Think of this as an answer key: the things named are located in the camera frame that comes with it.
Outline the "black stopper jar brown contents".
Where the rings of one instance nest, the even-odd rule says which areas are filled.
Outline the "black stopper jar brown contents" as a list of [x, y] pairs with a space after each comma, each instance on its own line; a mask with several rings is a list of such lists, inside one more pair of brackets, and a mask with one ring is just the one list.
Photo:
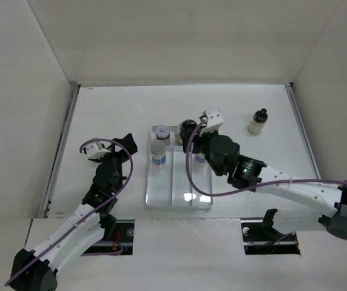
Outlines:
[[184, 120], [180, 125], [179, 125], [179, 136], [180, 136], [180, 139], [181, 139], [181, 142], [182, 142], [182, 145], [185, 145], [192, 132], [195, 130], [197, 126], [197, 123], [192, 120], [192, 119], [187, 119], [187, 120]]

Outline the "grey lid sauce jar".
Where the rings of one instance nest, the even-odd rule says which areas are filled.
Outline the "grey lid sauce jar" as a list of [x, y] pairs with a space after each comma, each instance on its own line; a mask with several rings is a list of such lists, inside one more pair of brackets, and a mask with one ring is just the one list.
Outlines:
[[170, 145], [170, 128], [167, 125], [158, 125], [155, 129], [157, 140], [164, 142], [166, 146]]

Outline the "white cap blue label jar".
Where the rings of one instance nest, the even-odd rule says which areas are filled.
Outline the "white cap blue label jar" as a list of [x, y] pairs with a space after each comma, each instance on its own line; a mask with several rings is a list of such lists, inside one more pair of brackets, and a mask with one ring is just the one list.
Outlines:
[[165, 166], [166, 163], [166, 145], [161, 140], [154, 140], [150, 144], [150, 154], [152, 164], [160, 169]]

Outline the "black stopper jar white contents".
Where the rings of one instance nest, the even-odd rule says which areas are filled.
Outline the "black stopper jar white contents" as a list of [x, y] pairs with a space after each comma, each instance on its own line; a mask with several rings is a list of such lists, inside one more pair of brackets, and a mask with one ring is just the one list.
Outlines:
[[268, 111], [266, 109], [257, 110], [249, 125], [247, 126], [249, 133], [259, 135], [268, 120]]

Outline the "pink cap spice jar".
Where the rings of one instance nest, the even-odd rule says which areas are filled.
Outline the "pink cap spice jar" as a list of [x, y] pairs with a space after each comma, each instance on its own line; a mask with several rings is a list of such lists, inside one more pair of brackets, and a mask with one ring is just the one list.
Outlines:
[[183, 145], [183, 141], [182, 141], [182, 138], [181, 138], [181, 135], [180, 135], [180, 126], [178, 126], [176, 129], [175, 129], [175, 142], [178, 146], [182, 146]]

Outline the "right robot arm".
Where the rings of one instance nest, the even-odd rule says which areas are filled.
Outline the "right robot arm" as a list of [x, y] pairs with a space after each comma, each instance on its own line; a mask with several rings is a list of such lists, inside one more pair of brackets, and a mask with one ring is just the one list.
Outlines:
[[234, 188], [230, 192], [207, 193], [195, 185], [188, 172], [187, 178], [199, 194], [214, 198], [250, 191], [281, 197], [310, 210], [307, 214], [280, 215], [280, 219], [291, 219], [311, 230], [325, 230], [347, 240], [347, 181], [288, 175], [263, 161], [242, 155], [239, 144], [216, 130], [206, 132], [194, 127], [183, 130], [180, 135], [187, 159], [201, 154], [212, 171], [217, 176], [226, 176], [227, 183]]

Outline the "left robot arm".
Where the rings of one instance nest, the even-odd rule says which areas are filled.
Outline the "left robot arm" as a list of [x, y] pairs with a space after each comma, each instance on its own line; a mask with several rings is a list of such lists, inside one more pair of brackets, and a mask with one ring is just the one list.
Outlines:
[[110, 214], [118, 195], [131, 175], [123, 175], [123, 164], [130, 162], [138, 147], [132, 134], [123, 138], [92, 138], [79, 152], [98, 163], [90, 189], [76, 210], [42, 243], [31, 250], [21, 249], [13, 259], [10, 279], [13, 290], [56, 290], [58, 275], [66, 264], [81, 256], [94, 243], [115, 236], [115, 218]]

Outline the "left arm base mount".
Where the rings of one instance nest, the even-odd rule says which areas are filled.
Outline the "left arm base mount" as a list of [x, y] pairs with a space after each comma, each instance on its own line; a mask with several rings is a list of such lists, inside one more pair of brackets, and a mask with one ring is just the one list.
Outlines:
[[126, 256], [133, 255], [135, 221], [119, 220], [112, 230], [106, 231], [103, 239], [88, 248], [83, 256]]

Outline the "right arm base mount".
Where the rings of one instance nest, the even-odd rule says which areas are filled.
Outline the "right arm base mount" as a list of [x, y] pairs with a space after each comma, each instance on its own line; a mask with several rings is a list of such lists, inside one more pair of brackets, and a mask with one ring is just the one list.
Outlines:
[[281, 233], [273, 228], [277, 209], [266, 211], [262, 219], [241, 220], [246, 255], [300, 255], [295, 232]]

